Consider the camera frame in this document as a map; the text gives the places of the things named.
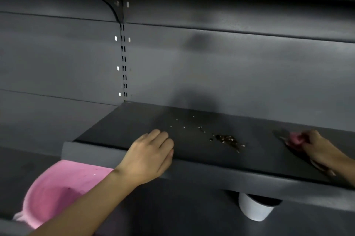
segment right hand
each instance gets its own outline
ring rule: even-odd
[[[134,186],[161,176],[170,167],[174,154],[174,141],[168,137],[167,132],[158,129],[140,136],[116,170]]]
[[[348,158],[329,140],[323,138],[318,131],[306,131],[302,134],[309,138],[310,143],[303,143],[302,148],[312,160],[333,168],[338,162]]]

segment forearm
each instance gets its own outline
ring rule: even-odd
[[[345,156],[340,160],[330,162],[329,167],[355,187],[355,160]]]
[[[91,236],[136,185],[114,170],[88,193],[30,236]]]

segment upper shelf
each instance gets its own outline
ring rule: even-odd
[[[273,135],[274,130],[317,129],[355,158],[353,132],[134,102],[123,103],[77,141],[128,149],[140,135],[155,128],[167,131],[174,140],[175,158],[309,182],[348,186],[344,180],[330,179],[294,156]],[[233,135],[246,147],[238,153],[213,134]]]

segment white cup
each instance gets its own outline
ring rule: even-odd
[[[282,200],[240,193],[239,208],[251,220],[263,221]]]

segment gray back panel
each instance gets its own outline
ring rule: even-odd
[[[355,41],[355,7],[338,2],[125,0],[124,13],[127,23]]]
[[[102,0],[0,0],[0,11],[116,22]]]
[[[0,90],[0,146],[57,155],[116,106]]]
[[[132,101],[355,131],[355,44],[127,24]]]
[[[118,105],[121,64],[118,23],[0,13],[0,89]]]

